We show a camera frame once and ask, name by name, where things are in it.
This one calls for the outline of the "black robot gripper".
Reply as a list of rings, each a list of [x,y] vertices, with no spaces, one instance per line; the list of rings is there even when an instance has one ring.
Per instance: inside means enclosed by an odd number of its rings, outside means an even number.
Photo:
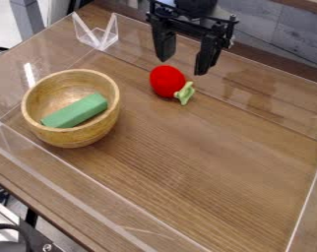
[[[156,57],[165,62],[176,52],[176,34],[202,37],[195,75],[202,76],[215,65],[223,47],[234,44],[239,23],[235,14],[219,6],[220,0],[148,0],[147,21],[151,23]]]

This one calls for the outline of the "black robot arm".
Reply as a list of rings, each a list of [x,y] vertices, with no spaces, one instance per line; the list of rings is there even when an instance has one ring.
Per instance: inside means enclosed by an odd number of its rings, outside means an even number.
[[[148,0],[147,22],[151,25],[156,57],[165,62],[176,53],[180,33],[200,41],[195,75],[202,76],[216,64],[223,48],[234,44],[236,15],[219,6],[219,0]]]

